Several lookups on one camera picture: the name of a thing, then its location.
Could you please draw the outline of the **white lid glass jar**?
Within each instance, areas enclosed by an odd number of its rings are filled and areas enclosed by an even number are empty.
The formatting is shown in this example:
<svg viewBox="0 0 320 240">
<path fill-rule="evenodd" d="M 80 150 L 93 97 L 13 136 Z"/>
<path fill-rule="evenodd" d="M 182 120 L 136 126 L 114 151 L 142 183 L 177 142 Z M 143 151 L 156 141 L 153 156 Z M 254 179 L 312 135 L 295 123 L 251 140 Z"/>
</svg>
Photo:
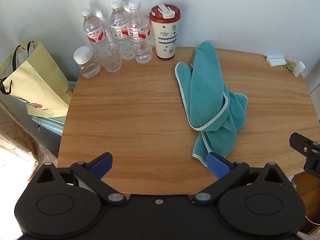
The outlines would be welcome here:
<svg viewBox="0 0 320 240">
<path fill-rule="evenodd" d="M 88 46 L 79 47 L 74 52 L 73 59 L 76 62 L 80 74 L 84 78 L 92 78 L 101 70 L 99 60 Z"/>
</svg>

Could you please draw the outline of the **cardboard box on floor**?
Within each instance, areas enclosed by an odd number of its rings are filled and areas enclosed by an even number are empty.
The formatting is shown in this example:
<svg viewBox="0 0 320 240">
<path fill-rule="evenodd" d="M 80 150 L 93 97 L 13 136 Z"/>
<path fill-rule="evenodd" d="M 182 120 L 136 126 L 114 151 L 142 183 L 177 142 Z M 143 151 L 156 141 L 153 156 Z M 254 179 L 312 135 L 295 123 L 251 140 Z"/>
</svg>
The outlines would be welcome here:
<svg viewBox="0 0 320 240">
<path fill-rule="evenodd" d="M 20 122 L 11 110 L 1 102 L 1 149 L 23 161 L 31 161 L 34 170 L 45 162 L 57 166 L 57 157 L 34 133 Z"/>
</svg>

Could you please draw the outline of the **yellow paper shopping bag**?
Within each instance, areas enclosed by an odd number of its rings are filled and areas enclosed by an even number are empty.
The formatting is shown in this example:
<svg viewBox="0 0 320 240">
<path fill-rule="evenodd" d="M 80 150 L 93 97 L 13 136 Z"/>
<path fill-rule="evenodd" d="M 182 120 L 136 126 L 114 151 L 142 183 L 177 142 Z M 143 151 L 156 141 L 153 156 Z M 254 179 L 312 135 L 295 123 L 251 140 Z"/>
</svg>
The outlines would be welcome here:
<svg viewBox="0 0 320 240">
<path fill-rule="evenodd" d="M 67 115 L 73 88 L 44 45 L 29 41 L 2 63 L 1 94 L 23 102 L 29 115 L 58 118 Z"/>
</svg>

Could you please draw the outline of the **water bottle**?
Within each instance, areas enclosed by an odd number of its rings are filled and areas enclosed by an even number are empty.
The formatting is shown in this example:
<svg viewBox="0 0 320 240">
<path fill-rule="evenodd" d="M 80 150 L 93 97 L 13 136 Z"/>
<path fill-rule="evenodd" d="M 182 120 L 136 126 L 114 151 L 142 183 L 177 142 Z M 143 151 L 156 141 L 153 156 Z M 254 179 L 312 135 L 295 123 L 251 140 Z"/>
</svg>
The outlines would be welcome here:
<svg viewBox="0 0 320 240">
<path fill-rule="evenodd" d="M 140 1 L 129 1 L 126 25 L 136 62 L 148 63 L 152 58 L 152 45 L 149 41 L 150 20 L 141 10 Z"/>
<path fill-rule="evenodd" d="M 94 52 L 98 55 L 103 55 L 106 53 L 109 40 L 101 19 L 95 16 L 91 8 L 86 8 L 81 13 L 83 16 L 83 29 Z"/>
<path fill-rule="evenodd" d="M 110 16 L 110 27 L 113 37 L 120 46 L 120 53 L 123 59 L 131 60 L 134 58 L 132 47 L 129 41 L 129 32 L 127 29 L 127 18 L 129 13 L 124 9 L 120 0 L 111 3 L 112 13 Z"/>
</svg>

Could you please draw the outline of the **water bottle right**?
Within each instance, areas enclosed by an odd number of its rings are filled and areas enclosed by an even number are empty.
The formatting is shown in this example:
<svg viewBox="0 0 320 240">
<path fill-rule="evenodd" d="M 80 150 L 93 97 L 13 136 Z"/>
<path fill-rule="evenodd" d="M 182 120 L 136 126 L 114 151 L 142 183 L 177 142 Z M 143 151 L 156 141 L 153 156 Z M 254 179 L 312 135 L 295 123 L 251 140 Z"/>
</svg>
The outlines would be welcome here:
<svg viewBox="0 0 320 240">
<path fill-rule="evenodd" d="M 141 10 L 140 1 L 129 1 L 126 25 L 136 62 L 148 63 L 152 58 L 152 45 L 149 41 L 150 20 Z"/>
</svg>

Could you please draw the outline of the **clear glass cup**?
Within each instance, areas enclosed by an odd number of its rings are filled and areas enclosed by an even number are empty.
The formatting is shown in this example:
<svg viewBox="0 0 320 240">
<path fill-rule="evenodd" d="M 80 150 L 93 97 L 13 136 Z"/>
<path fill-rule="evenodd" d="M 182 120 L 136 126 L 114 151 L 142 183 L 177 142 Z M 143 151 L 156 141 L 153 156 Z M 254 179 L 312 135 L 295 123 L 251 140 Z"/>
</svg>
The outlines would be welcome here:
<svg viewBox="0 0 320 240">
<path fill-rule="evenodd" d="M 98 48 L 96 56 L 100 64 L 110 73 L 115 73 L 122 67 L 120 46 L 117 42 L 107 42 Z"/>
</svg>

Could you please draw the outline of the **red lid travel tumbler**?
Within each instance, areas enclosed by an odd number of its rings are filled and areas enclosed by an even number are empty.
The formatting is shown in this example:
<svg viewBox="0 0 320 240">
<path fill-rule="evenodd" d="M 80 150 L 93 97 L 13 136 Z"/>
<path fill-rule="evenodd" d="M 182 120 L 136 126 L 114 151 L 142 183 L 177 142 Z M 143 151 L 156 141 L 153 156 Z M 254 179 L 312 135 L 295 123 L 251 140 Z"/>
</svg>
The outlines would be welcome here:
<svg viewBox="0 0 320 240">
<path fill-rule="evenodd" d="M 172 59 L 175 56 L 180 10 L 172 4 L 156 5 L 151 8 L 149 19 L 157 57 L 161 60 Z"/>
</svg>

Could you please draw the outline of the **white pill bottle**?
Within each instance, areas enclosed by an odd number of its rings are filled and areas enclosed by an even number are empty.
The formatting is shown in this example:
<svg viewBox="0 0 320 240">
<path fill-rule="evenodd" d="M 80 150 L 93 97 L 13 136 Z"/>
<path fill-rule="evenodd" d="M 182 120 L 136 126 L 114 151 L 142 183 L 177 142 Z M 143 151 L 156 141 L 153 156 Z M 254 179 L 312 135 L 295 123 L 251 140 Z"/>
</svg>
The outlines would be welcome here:
<svg viewBox="0 0 320 240">
<path fill-rule="evenodd" d="M 296 66 L 293 68 L 293 75 L 299 77 L 299 75 L 305 70 L 305 64 L 302 61 L 299 61 Z"/>
</svg>

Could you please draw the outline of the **folded white tissue paper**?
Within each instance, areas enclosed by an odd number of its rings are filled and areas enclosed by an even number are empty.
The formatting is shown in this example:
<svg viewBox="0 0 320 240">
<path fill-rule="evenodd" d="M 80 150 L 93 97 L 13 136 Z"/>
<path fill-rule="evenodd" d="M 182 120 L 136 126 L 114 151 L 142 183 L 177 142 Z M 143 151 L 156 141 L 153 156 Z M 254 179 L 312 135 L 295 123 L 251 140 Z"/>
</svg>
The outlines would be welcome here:
<svg viewBox="0 0 320 240">
<path fill-rule="evenodd" d="M 264 55 L 264 58 L 270 67 L 284 66 L 287 64 L 285 55 Z"/>
</svg>

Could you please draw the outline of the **green yellow round tin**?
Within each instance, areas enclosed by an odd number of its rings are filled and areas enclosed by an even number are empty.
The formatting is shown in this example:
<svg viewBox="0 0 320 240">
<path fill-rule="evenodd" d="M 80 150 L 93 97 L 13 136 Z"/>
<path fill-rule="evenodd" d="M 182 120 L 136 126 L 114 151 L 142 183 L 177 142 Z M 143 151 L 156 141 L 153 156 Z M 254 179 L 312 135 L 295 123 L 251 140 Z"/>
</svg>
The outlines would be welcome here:
<svg viewBox="0 0 320 240">
<path fill-rule="evenodd" d="M 288 72 L 288 73 L 292 73 L 293 72 L 293 67 L 291 66 L 291 64 L 287 63 L 284 65 L 284 69 Z"/>
</svg>

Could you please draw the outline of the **teal towel white trim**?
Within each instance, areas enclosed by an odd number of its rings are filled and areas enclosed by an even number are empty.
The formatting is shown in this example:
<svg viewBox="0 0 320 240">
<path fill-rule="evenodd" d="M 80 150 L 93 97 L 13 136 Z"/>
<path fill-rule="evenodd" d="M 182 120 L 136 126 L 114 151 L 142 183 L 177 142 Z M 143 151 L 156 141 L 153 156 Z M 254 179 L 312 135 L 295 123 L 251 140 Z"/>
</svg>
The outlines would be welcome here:
<svg viewBox="0 0 320 240">
<path fill-rule="evenodd" d="M 207 41 L 195 48 L 190 66 L 176 64 L 175 76 L 188 124 L 198 132 L 192 156 L 203 166 L 210 152 L 227 157 L 244 129 L 248 97 L 227 88 L 217 52 Z"/>
</svg>

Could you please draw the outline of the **water bottle middle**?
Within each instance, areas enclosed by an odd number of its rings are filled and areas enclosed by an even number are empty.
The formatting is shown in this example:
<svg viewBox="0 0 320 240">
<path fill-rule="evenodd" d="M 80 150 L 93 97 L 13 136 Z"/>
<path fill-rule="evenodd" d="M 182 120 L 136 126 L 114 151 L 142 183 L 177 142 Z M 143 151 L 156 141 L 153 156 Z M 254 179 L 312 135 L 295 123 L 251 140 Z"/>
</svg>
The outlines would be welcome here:
<svg viewBox="0 0 320 240">
<path fill-rule="evenodd" d="M 127 18 L 129 13 L 124 9 L 120 0 L 111 3 L 112 13 L 110 16 L 110 27 L 113 37 L 120 46 L 120 53 L 123 59 L 131 60 L 134 58 L 132 47 L 129 41 L 129 32 L 127 29 Z"/>
</svg>

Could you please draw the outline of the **water bottle left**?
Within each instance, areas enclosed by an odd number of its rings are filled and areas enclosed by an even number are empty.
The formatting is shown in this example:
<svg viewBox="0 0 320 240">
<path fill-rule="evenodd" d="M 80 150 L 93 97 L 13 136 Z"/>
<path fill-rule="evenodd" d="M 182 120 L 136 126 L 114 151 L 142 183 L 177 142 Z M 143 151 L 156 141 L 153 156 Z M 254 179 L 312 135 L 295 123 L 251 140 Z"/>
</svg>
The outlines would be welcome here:
<svg viewBox="0 0 320 240">
<path fill-rule="evenodd" d="M 81 13 L 83 16 L 83 29 L 94 52 L 98 55 L 103 55 L 106 53 L 109 40 L 101 19 L 95 16 L 91 8 L 86 8 Z"/>
</svg>

